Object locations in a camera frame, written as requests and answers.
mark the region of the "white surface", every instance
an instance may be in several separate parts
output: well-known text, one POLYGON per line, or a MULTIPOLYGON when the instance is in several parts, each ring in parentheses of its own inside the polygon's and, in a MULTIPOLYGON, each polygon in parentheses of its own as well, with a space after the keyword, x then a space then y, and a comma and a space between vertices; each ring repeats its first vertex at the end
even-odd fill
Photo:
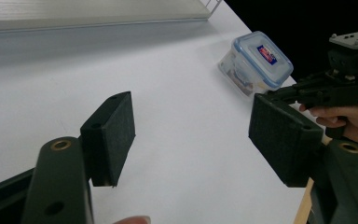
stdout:
POLYGON ((0 0, 0 31, 210 16, 200 0, 0 0))
POLYGON ((222 3, 208 21, 0 34, 0 181, 131 91, 136 137, 118 186, 91 188, 95 223, 293 223, 304 189, 254 147, 252 105, 217 67, 249 32, 222 3))

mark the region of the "clear plastic box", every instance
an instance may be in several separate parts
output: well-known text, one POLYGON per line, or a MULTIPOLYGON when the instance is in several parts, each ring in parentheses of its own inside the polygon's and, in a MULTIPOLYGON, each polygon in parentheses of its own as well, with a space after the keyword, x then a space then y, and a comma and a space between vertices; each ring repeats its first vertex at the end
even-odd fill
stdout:
POLYGON ((290 60, 260 31, 234 39, 218 66, 249 99, 255 93, 276 91, 294 70, 290 60))

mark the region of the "white table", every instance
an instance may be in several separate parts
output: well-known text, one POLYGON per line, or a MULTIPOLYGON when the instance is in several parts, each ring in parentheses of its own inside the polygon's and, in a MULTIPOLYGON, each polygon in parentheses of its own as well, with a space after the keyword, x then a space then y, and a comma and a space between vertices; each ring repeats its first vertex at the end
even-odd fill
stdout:
POLYGON ((254 147, 252 104, 217 68, 248 33, 223 2, 208 21, 0 34, 0 181, 131 91, 136 137, 118 186, 91 187, 95 223, 293 223, 305 189, 254 147))

